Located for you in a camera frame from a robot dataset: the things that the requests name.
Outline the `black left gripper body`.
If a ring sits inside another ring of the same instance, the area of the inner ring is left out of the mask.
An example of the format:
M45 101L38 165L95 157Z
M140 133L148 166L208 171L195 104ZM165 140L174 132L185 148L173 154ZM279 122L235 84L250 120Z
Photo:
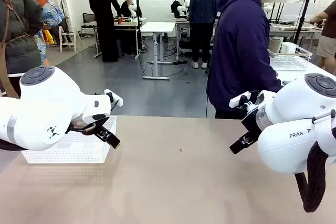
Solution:
M82 133L83 135L107 135L109 131L103 125L108 119L109 117L105 117L86 126L75 126L73 123L70 123L67 133L73 131Z

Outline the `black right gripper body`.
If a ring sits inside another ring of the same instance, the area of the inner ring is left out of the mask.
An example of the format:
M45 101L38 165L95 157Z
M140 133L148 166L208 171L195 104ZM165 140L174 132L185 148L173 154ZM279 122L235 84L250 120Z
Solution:
M261 134L261 129L257 125L256 115L258 108L250 111L241 121L242 125L246 128L247 133L243 135L245 141L257 141Z

